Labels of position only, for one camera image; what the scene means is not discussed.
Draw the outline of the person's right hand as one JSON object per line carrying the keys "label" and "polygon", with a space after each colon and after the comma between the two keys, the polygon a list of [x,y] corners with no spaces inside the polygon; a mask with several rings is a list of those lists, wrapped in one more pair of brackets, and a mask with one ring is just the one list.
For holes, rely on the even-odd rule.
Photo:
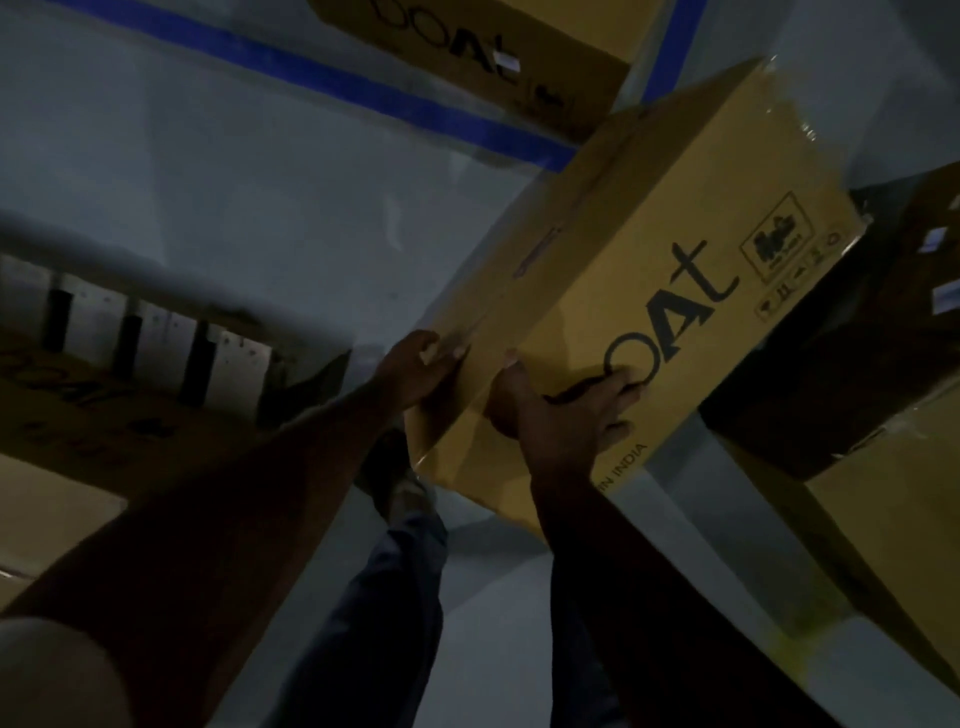
{"label": "person's right hand", "polygon": [[535,482],[587,479],[597,456],[632,433],[633,424],[623,416],[647,389],[630,367],[582,380],[553,399],[539,393],[529,378],[531,399],[498,394],[494,379],[485,415],[499,432],[518,441]]}

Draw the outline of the person's left hand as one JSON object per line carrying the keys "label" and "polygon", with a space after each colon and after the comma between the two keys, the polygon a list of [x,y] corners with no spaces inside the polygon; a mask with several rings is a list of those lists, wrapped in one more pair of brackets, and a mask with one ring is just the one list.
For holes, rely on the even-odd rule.
{"label": "person's left hand", "polygon": [[417,329],[398,341],[374,371],[371,385],[393,415],[400,415],[431,395],[454,373],[434,377],[417,362]]}

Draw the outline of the yellow cardboard box with pictograms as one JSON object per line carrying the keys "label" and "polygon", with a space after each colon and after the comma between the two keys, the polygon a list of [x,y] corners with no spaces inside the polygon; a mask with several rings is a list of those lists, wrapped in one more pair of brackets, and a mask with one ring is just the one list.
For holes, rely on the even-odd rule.
{"label": "yellow cardboard box with pictograms", "polygon": [[428,323],[468,351],[405,416],[415,470],[541,535],[491,393],[506,351],[549,397],[639,374],[631,435],[591,476],[610,494],[865,230],[766,58],[608,117]]}

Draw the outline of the person's right forearm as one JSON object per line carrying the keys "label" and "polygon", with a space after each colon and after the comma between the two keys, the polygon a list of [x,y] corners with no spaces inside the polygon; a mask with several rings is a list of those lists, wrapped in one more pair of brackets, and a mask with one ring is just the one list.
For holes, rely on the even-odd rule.
{"label": "person's right forearm", "polygon": [[580,471],[531,491],[631,728],[841,728]]}

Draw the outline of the person's left forearm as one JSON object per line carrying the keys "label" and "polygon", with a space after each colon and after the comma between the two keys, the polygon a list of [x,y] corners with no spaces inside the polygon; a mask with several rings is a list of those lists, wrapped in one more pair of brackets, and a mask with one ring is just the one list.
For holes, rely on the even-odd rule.
{"label": "person's left forearm", "polygon": [[3,613],[78,630],[118,670],[133,728],[204,728],[399,415],[373,383],[132,506]]}

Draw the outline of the person's dark shoe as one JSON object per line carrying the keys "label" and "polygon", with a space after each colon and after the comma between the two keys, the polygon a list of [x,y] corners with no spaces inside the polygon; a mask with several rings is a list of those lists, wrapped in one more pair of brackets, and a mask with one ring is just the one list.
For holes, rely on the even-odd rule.
{"label": "person's dark shoe", "polygon": [[391,528],[414,515],[436,515],[436,496],[419,480],[410,462],[403,430],[384,432],[364,458],[354,485],[366,496]]}

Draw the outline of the person's blue jeans leg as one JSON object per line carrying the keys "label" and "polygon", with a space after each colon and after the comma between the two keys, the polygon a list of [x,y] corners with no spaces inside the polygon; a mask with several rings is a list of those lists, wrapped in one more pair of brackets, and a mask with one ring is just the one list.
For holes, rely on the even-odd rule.
{"label": "person's blue jeans leg", "polygon": [[264,728],[412,728],[443,630],[448,532],[390,526],[311,641]]}

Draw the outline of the row of white packets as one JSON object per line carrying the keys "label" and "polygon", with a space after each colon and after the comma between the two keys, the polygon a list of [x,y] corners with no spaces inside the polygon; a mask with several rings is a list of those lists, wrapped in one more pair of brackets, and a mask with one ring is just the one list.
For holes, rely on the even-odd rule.
{"label": "row of white packets", "polygon": [[114,378],[247,421],[273,349],[182,302],[0,252],[0,332]]}

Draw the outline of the long blue floor tape strip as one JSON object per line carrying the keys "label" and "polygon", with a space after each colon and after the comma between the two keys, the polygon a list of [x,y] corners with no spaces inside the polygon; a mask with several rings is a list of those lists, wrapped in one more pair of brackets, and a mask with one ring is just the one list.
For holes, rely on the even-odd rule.
{"label": "long blue floor tape strip", "polygon": [[402,91],[142,0],[41,0],[404,123],[415,130],[559,173],[576,149],[548,136]]}

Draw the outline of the yellow printed cardboard box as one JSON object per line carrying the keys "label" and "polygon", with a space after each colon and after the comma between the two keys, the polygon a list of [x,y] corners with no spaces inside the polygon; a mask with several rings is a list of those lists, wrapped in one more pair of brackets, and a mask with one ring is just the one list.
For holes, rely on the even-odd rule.
{"label": "yellow printed cardboard box", "polygon": [[665,0],[308,0],[318,18],[571,141],[609,115]]}

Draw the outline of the dark brown cardboard box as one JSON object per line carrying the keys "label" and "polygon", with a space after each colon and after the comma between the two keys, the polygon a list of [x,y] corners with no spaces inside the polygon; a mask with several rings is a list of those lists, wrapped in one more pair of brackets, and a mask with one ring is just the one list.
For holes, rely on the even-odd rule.
{"label": "dark brown cardboard box", "polygon": [[700,408],[797,480],[960,376],[960,160],[854,199],[863,238]]}

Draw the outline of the short blue floor tape strip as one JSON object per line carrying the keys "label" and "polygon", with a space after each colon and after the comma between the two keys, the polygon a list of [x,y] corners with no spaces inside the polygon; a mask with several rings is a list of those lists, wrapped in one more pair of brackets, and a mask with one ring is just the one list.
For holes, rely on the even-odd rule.
{"label": "short blue floor tape strip", "polygon": [[649,106],[676,90],[710,0],[675,0],[640,97]]}

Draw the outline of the open brown cardboard box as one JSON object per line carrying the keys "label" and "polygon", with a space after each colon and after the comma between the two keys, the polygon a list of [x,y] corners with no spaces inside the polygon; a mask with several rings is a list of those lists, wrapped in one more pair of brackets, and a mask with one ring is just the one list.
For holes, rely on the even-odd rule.
{"label": "open brown cardboard box", "polygon": [[131,503],[334,400],[353,346],[87,239],[0,211],[0,253],[186,304],[272,348],[253,421],[186,405],[0,331],[0,611]]}

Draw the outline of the plain yellow cardboard box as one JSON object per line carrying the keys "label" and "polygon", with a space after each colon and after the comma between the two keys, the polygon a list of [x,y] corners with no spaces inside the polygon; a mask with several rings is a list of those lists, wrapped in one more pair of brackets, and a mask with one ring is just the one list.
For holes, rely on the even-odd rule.
{"label": "plain yellow cardboard box", "polygon": [[810,477],[714,433],[852,605],[960,698],[960,377]]}

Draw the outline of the person's light shirt sleeve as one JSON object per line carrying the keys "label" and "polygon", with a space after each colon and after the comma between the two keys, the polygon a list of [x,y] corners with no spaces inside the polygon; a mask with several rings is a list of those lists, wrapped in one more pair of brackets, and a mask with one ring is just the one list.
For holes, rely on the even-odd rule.
{"label": "person's light shirt sleeve", "polygon": [[126,687],[86,634],[38,617],[0,620],[0,728],[134,728]]}

